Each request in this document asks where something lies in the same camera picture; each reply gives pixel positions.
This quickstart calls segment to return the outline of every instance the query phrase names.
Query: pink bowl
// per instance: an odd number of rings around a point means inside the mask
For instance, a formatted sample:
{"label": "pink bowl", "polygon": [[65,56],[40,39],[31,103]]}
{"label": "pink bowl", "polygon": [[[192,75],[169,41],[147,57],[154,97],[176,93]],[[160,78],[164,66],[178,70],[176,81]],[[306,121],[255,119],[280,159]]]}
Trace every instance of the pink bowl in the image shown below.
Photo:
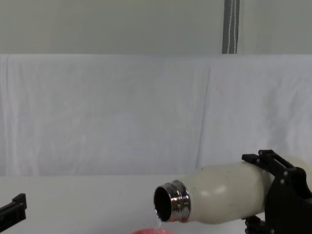
{"label": "pink bowl", "polygon": [[157,233],[156,229],[142,229],[142,230],[136,231],[132,234],[174,234],[174,233],[167,231],[167,230],[159,230]]}

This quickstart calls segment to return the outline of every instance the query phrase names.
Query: white wall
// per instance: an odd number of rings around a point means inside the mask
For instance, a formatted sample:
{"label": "white wall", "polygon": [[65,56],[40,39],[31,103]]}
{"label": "white wall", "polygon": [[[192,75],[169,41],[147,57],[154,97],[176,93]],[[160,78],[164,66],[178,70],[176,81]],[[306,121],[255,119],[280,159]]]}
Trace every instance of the white wall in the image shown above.
{"label": "white wall", "polygon": [[241,0],[238,53],[312,54],[312,1]]}
{"label": "white wall", "polygon": [[1,0],[0,54],[219,54],[223,0]]}

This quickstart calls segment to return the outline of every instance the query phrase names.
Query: white table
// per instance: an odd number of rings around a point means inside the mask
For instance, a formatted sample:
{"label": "white table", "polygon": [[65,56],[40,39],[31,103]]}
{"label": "white table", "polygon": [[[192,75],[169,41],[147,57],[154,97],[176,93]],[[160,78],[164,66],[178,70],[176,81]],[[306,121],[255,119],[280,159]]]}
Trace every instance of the white table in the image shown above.
{"label": "white table", "polygon": [[[26,193],[27,219],[5,234],[130,234],[153,228],[153,193],[177,176],[0,177],[0,205]],[[241,220],[205,225],[165,223],[176,234],[243,234]]]}

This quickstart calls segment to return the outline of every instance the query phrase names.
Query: bottle mouth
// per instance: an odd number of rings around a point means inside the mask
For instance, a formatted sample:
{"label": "bottle mouth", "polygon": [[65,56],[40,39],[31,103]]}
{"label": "bottle mouth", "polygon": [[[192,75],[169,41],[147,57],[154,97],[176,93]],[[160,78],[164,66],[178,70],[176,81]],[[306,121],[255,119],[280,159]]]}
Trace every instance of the bottle mouth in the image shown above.
{"label": "bottle mouth", "polygon": [[154,208],[162,222],[187,222],[191,212],[190,195],[178,180],[156,188]]}

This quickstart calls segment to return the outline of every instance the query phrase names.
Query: white cloth backdrop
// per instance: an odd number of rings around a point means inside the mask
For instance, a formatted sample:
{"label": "white cloth backdrop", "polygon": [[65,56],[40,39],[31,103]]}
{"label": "white cloth backdrop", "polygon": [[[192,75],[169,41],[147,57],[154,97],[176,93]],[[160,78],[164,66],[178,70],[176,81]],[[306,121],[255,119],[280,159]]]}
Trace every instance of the white cloth backdrop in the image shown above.
{"label": "white cloth backdrop", "polygon": [[312,163],[312,56],[0,56],[0,175]]}

